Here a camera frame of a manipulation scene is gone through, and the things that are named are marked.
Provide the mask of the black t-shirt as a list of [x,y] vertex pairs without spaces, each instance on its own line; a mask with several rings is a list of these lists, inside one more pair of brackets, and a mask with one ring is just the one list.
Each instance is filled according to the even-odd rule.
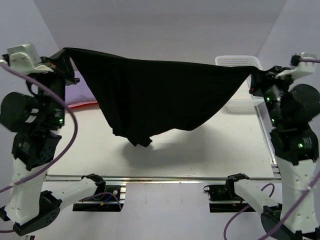
[[255,71],[255,66],[142,60],[66,47],[73,69],[112,128],[132,145],[172,129],[192,131],[213,117]]

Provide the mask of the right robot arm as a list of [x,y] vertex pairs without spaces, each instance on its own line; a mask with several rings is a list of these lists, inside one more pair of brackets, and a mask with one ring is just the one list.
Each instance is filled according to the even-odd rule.
[[250,93],[263,97],[272,124],[270,139],[281,175],[282,202],[259,190],[238,173],[227,178],[224,191],[243,199],[260,216],[267,237],[277,240],[317,240],[320,225],[315,213],[313,188],[319,141],[310,121],[320,113],[320,94],[308,84],[293,81],[308,75],[300,68],[274,66],[251,78]]

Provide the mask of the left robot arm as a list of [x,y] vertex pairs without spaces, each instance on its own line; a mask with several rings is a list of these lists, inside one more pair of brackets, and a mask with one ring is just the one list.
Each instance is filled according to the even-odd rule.
[[13,176],[6,187],[8,203],[0,217],[13,223],[12,232],[25,236],[49,226],[66,207],[78,201],[99,200],[105,196],[106,183],[97,174],[84,175],[67,187],[43,190],[48,169],[60,158],[56,148],[58,134],[65,124],[65,88],[79,79],[62,52],[52,57],[16,51],[4,54],[0,65],[23,78],[29,94],[11,92],[0,105],[0,123],[15,133],[12,144]]

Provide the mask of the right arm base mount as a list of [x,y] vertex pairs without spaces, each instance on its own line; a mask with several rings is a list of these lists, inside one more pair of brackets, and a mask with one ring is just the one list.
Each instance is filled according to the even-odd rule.
[[203,187],[203,191],[209,197],[210,213],[238,213],[241,210],[244,210],[244,212],[255,212],[241,197],[231,196],[227,193],[225,185],[206,185]]

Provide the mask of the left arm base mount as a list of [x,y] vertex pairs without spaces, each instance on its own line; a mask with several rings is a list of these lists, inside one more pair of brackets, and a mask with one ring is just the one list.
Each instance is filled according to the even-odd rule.
[[98,196],[76,202],[73,212],[91,213],[119,213],[125,203],[126,184],[120,182],[107,182]]

